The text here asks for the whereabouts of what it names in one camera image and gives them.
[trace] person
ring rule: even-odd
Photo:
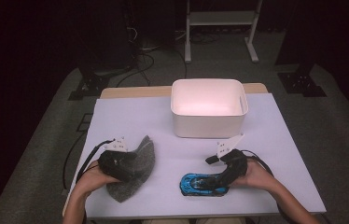
[[[84,218],[85,202],[91,193],[105,184],[119,182],[116,178],[105,175],[98,166],[98,162],[91,163],[90,168],[76,183],[64,213],[63,224],[82,223]],[[291,192],[276,178],[270,175],[257,161],[248,159],[247,172],[239,176],[230,186],[232,188],[248,186],[256,189],[267,190],[288,217],[296,223],[315,224],[319,221],[312,216]],[[188,223],[185,219],[171,219],[172,223]],[[169,220],[147,220],[144,223],[169,223]],[[197,223],[242,223],[237,219],[201,219]]]

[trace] gray cloth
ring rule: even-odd
[[[133,152],[137,154],[137,157],[134,160],[125,161],[123,165],[134,170],[134,178],[126,183],[111,183],[106,186],[110,196],[119,203],[123,203],[131,198],[148,180],[154,168],[154,144],[148,136],[142,140],[139,147]]]

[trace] table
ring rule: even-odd
[[[191,62],[191,43],[189,41],[190,26],[197,25],[251,25],[250,34],[244,39],[249,51],[251,61],[259,62],[258,56],[253,46],[254,33],[256,32],[259,12],[261,10],[262,0],[258,0],[256,10],[254,11],[204,11],[191,12],[189,9],[189,0],[187,1],[187,20],[186,20],[186,44],[185,61]]]
[[[244,139],[238,148],[252,150],[265,160],[276,178],[310,212],[325,212],[272,95],[262,84],[244,84],[244,89],[249,112],[242,127]],[[170,92],[171,87],[118,88],[102,92],[77,170],[93,147],[102,141],[124,136],[132,149],[137,148],[146,134],[154,141],[156,165],[148,181],[124,203],[114,201],[105,188],[94,191],[86,203],[88,217],[98,220],[278,214],[275,200],[260,189],[230,189],[223,197],[182,196],[178,187],[182,175],[220,173],[225,165],[208,165],[204,161],[216,154],[216,139],[187,139],[173,134]]]

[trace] shelf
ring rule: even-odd
[[[190,12],[189,25],[251,25],[255,11]]]

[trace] wooden table edge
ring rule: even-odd
[[[245,93],[268,93],[262,83],[244,83]],[[170,96],[172,86],[122,87],[102,90],[101,99]]]

